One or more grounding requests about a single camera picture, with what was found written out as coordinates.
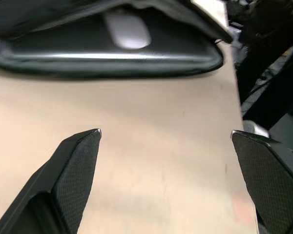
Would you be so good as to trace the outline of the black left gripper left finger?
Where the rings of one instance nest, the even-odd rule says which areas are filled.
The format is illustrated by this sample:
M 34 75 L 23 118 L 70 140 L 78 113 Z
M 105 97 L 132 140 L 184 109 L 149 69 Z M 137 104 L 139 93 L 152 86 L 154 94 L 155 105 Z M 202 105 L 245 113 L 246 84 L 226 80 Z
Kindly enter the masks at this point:
M 75 234 L 91 192 L 100 129 L 64 139 L 0 219 L 0 234 Z

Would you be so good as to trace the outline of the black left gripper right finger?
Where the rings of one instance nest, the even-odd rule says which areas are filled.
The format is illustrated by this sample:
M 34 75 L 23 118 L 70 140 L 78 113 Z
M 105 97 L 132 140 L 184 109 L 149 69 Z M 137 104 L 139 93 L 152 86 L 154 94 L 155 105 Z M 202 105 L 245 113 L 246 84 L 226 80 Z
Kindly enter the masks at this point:
M 274 139 L 238 130 L 231 140 L 261 229 L 293 234 L 293 152 Z

